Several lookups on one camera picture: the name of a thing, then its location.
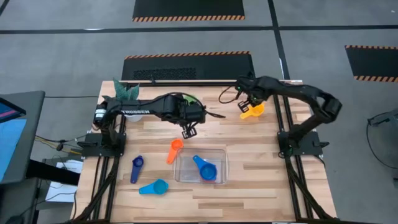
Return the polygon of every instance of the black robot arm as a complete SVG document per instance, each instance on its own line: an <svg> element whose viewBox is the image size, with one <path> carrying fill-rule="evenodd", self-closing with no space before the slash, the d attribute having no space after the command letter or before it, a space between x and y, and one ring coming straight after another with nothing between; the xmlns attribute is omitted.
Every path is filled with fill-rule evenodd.
<svg viewBox="0 0 398 224"><path fill-rule="evenodd" d="M193 98L189 102L183 95ZM195 126L206 121L206 115L225 118L210 113L198 99L186 93L168 93L153 100L118 100L103 96L104 101L97 105L93 124L101 130L86 135L83 142L77 144L83 148L82 156L121 156L124 153L126 134L114 130L117 115L153 114L162 121L178 124L182 127L184 139L197 135Z"/></svg>
<svg viewBox="0 0 398 224"><path fill-rule="evenodd" d="M197 135L195 125L204 123L208 112L199 100L189 103L183 95L187 94L168 93L153 100L117 100L104 96L105 100L96 108L93 124L107 132L119 114L153 114L162 121L178 124L183 129L183 138L191 138ZM208 114L224 118L218 114Z"/></svg>
<svg viewBox="0 0 398 224"><path fill-rule="evenodd" d="M271 95L299 99L310 105L313 115L302 124L293 125L287 133L286 144L292 148L299 147L299 142L303 137L318 125L334 121L341 109L339 100L314 86L282 83L276 78L266 76L260 78L239 77L236 80L235 89L238 91L236 98L241 93L248 96L246 101L238 104L242 112L248 110L248 105L257 106L264 100L268 100ZM321 105L318 102L319 99L323 100Z"/></svg>

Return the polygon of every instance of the desk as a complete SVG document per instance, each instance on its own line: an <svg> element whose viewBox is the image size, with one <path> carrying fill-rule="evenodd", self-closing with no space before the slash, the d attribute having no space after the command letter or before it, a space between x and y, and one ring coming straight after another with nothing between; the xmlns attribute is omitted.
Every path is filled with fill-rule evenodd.
<svg viewBox="0 0 398 224"><path fill-rule="evenodd" d="M111 222L270 222L294 221L294 212L287 172L283 159L278 158L279 130L272 98L258 118L239 118L237 102L222 105L218 96L226 87L141 87L140 99L153 99L171 91L196 96L207 110L225 115L225 119L206 117L205 124L197 125L198 135L184 140L185 147L224 149L229 159L229 176L224 185L185 184L174 180L173 166L165 160L170 142L182 138L181 127L160 121L155 116L144 116L140 122L126 123L127 144L120 158ZM234 90L223 99L234 98ZM112 82L103 82L100 96L114 96ZM306 103L290 99L295 123L310 116ZM142 155L145 165L137 184L130 184L132 160ZM302 156L309 191L327 213L335 216L328 180L323 164L313 156ZM97 157L87 158L83 164L76 193L77 214L91 199ZM156 179L169 183L164 196L144 195L138 189ZM305 216L301 193L300 208ZM101 204L100 218L104 217L107 193Z"/></svg>

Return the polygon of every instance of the yellow measuring cup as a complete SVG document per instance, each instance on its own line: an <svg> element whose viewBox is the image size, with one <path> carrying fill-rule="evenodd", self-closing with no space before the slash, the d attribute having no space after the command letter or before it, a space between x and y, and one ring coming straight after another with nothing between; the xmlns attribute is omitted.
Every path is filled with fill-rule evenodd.
<svg viewBox="0 0 398 224"><path fill-rule="evenodd" d="M260 105L257 105L255 107L252 107L251 105L248 105L249 110L244 112L244 113L241 113L241 119L245 119L245 118L248 118L250 116L260 116L260 115L262 115L263 112L264 112L264 107L265 107L264 104L260 104Z"/></svg>

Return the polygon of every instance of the blue measuring cup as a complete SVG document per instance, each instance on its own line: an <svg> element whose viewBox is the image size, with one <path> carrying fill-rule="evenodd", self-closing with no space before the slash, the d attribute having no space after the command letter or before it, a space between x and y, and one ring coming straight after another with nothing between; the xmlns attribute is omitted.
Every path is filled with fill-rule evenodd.
<svg viewBox="0 0 398 224"><path fill-rule="evenodd" d="M141 187L139 189L139 194L156 194L156 195L162 195L166 193L167 189L169 188L168 183L162 179L158 179L155 182Z"/></svg>
<svg viewBox="0 0 398 224"><path fill-rule="evenodd" d="M137 156L132 161L132 171L131 171L130 183L135 184L137 182L139 173L140 173L143 165L144 165L144 158L142 158L142 156Z"/></svg>
<svg viewBox="0 0 398 224"><path fill-rule="evenodd" d="M204 161L198 155L195 155L193 161L197 164L200 177L205 181L214 181L217 179L217 167L214 164Z"/></svg>

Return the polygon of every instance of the gray carpet floor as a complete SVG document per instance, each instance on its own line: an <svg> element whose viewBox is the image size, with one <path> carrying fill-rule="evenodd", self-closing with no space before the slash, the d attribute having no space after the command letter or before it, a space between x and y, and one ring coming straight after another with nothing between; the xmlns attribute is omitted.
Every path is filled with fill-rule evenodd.
<svg viewBox="0 0 398 224"><path fill-rule="evenodd" d="M243 0L244 21L133 23L132 0L10 0L0 30L137 27L271 26L267 1ZM280 26L398 24L395 0L274 0ZM398 47L398 29L281 31L290 78L334 94L343 104L338 119L320 126L326 172L343 220L397 223L394 170L378 163L366 141L366 119L398 108L398 83L354 80L344 45ZM48 96L98 95L103 80L121 78L123 59L134 54L249 50L257 76L282 78L274 32L206 31L113 34L0 35L0 93L44 90ZM94 98L46 99L38 135L68 139L90 128ZM376 154L398 166L397 130L371 128ZM32 159L56 152L35 144ZM72 206L41 211L39 223L64 222Z"/></svg>

